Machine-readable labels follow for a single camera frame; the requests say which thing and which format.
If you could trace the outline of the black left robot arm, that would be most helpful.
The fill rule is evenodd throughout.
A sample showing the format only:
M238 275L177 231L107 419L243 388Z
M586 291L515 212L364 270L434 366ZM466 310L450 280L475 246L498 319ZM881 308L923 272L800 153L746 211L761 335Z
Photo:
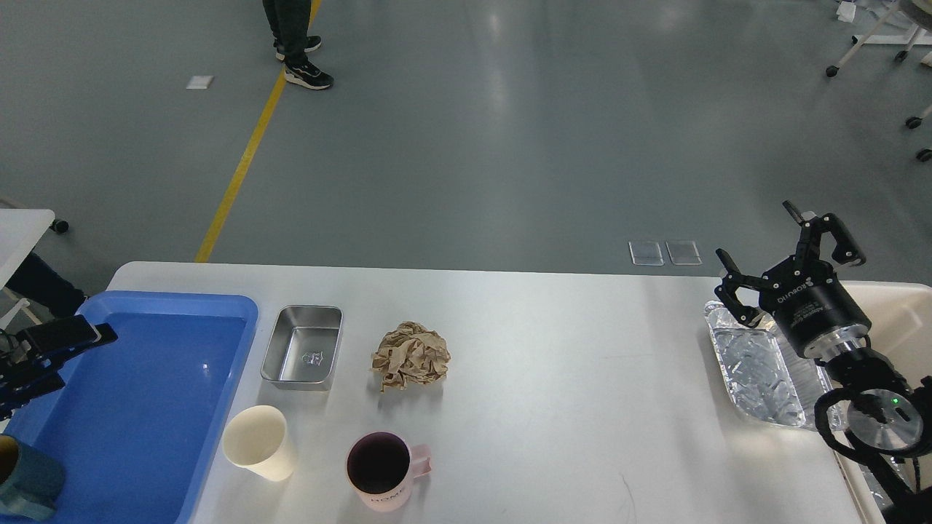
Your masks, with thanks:
M83 315L54 319L17 333L2 331L1 418L66 385L60 371L91 348L115 342L110 324L90 324Z

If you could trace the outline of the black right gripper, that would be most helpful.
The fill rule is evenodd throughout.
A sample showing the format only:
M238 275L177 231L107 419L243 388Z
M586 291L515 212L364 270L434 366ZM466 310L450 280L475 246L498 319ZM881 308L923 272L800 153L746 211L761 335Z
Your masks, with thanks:
M746 328L756 328L766 311L799 357L830 359L829 347L857 341L872 327L837 277L843 266L866 264L866 256L835 213L802 212L789 200L782 205L801 229L794 255L763 273L762 278L743 274L732 256L718 248L715 253L724 275L714 293L732 318ZM821 256L825 234L834 241L829 261ZM737 296L739 289L760 292L760 307L743 304Z

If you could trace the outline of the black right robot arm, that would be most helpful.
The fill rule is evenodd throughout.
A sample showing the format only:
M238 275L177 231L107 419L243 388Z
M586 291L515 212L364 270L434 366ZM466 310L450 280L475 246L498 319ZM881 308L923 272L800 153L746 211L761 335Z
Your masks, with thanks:
M858 243L834 213L802 212L783 202L797 226L795 252L759 277L739 271L723 249L716 297L748 328L775 321L795 354L826 369L837 387L819 396L813 424L824 442L872 472L891 504L888 523L928 523L930 488L909 487L890 464L930 454L930 378L912 387L872 348L872 323L838 275L838 266L865 264Z

